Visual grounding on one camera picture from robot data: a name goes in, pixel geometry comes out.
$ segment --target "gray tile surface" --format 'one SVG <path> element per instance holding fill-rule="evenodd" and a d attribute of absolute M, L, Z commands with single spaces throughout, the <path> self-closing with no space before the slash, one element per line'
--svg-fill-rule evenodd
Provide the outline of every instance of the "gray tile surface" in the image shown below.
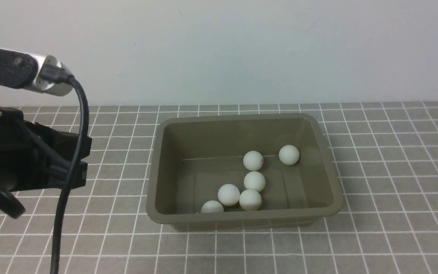
<path fill-rule="evenodd" d="M 76 132 L 76 107 L 23 107 Z M 178 233 L 146 215 L 157 124 L 169 118 L 303 112 L 320 122 L 346 206 L 309 227 Z M 87 186 L 71 193 L 67 273 L 438 273 L 438 102 L 92 107 Z M 0 272 L 47 273 L 59 192 L 25 191 L 0 212 Z"/>

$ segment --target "white ball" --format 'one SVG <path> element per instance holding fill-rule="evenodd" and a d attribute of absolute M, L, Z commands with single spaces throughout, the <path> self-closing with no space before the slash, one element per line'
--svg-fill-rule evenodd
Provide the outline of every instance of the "white ball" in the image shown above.
<path fill-rule="evenodd" d="M 200 213 L 224 212 L 224 207 L 218 201 L 207 201 L 200 209 Z"/>
<path fill-rule="evenodd" d="M 246 189 L 241 193 L 240 206 L 246 210 L 258 210 L 261 207 L 261 195 L 254 189 Z"/>
<path fill-rule="evenodd" d="M 225 184 L 217 192 L 217 199 L 225 206 L 233 206 L 240 200 L 240 190 L 233 184 Z"/>
<path fill-rule="evenodd" d="M 296 147 L 292 145 L 286 145 L 280 149 L 278 157 L 282 163 L 291 166 L 294 163 L 297 163 L 298 159 L 300 158 L 300 152 Z"/>
<path fill-rule="evenodd" d="M 249 151 L 243 157 L 243 165 L 250 171 L 259 170 L 263 166 L 263 156 L 258 151 Z"/>
<path fill-rule="evenodd" d="M 244 187 L 246 189 L 254 189 L 258 192 L 261 192 L 266 185 L 266 179 L 263 174 L 252 171 L 244 177 Z"/>

